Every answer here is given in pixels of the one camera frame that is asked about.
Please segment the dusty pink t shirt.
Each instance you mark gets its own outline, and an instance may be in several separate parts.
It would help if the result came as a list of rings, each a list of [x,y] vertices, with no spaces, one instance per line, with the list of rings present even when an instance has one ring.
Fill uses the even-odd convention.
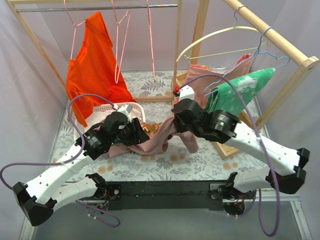
[[[173,115],[161,123],[144,123],[141,126],[149,136],[148,141],[131,146],[125,146],[123,144],[113,145],[108,151],[109,157],[112,158],[128,152],[134,152],[142,156],[162,154],[168,149],[168,141],[173,136],[178,136],[190,153],[195,153],[199,149],[196,137],[191,132],[177,132]]]

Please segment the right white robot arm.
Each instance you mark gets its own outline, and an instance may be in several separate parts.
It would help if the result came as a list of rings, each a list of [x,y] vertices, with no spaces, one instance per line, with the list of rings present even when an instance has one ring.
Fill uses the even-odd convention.
[[[171,110],[178,133],[191,132],[198,138],[241,150],[266,164],[248,172],[233,172],[222,185],[212,187],[216,199],[237,199],[253,190],[273,188],[295,194],[305,183],[305,165],[310,151],[284,147],[254,131],[239,118],[224,110],[208,113],[191,99],[183,99]]]

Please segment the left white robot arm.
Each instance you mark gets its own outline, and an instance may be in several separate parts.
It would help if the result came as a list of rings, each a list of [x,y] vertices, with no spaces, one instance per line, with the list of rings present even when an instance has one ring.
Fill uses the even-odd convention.
[[[134,146],[149,139],[138,118],[128,119],[114,111],[82,134],[55,166],[27,183],[16,183],[12,188],[15,199],[33,227],[43,224],[69,203],[89,197],[101,200],[108,193],[108,184],[99,174],[89,174],[68,185],[65,182],[112,146]]]

